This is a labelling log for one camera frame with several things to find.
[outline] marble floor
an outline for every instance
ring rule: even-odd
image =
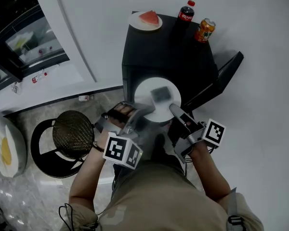
[[[15,230],[60,229],[63,222],[58,215],[58,208],[68,202],[69,190],[76,176],[56,179],[37,168],[30,154],[30,140],[36,125],[43,120],[56,118],[67,110],[80,111],[93,123],[101,113],[123,99],[123,90],[118,89],[91,95],[88,102],[79,102],[78,98],[74,98],[8,116],[22,132],[29,151],[26,169],[22,175],[5,178],[0,174],[0,208]],[[55,148],[52,128],[43,133],[39,145],[40,149],[45,151]],[[112,163],[106,162],[94,199],[97,213],[102,212],[110,201],[113,177]],[[188,178],[201,190],[201,183],[191,164],[188,167]]]

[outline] person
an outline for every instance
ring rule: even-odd
[[[128,105],[115,110],[131,116]],[[113,124],[124,124],[109,117]],[[103,130],[97,145],[104,148],[108,131]],[[92,149],[71,186],[68,220],[61,231],[68,230],[227,230],[228,202],[231,189],[217,169],[204,142],[197,143],[189,154],[200,177],[205,194],[186,179],[178,159],[163,154],[162,139],[157,140],[152,160],[138,164],[135,170],[114,166],[116,185],[112,198],[98,218],[93,200],[105,159],[102,152]],[[235,193],[237,215],[245,230],[261,231],[261,221],[252,213],[243,195]]]

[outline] orange soda can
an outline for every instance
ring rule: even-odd
[[[209,18],[205,18],[199,24],[199,27],[195,33],[195,39],[200,43],[208,41],[212,32],[215,30],[215,23]]]

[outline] cola bottle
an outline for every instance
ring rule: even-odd
[[[170,44],[176,45],[180,43],[185,35],[185,31],[191,23],[193,16],[195,14],[193,7],[195,5],[194,1],[189,0],[187,5],[180,9],[178,18],[174,24],[174,27],[170,33]]]
[[[188,28],[195,14],[194,9],[193,9],[194,5],[195,5],[195,2],[189,0],[187,2],[187,5],[183,6],[180,9],[180,12],[176,21],[176,26],[178,28],[181,28],[182,30],[186,30]]]

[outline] hand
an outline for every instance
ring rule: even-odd
[[[114,108],[114,110],[121,112],[122,114],[126,115],[127,117],[131,117],[131,115],[134,113],[135,109],[127,104],[122,104],[119,103],[117,106]],[[109,122],[112,124],[116,125],[119,128],[124,128],[125,123],[120,122],[119,120],[113,118],[113,117],[108,117],[107,119]],[[98,147],[105,149],[107,139],[108,139],[108,132],[106,129],[103,129],[100,138],[97,141]]]
[[[189,154],[191,159],[201,159],[204,155],[209,154],[208,147],[205,141],[197,142],[193,146],[192,152]]]

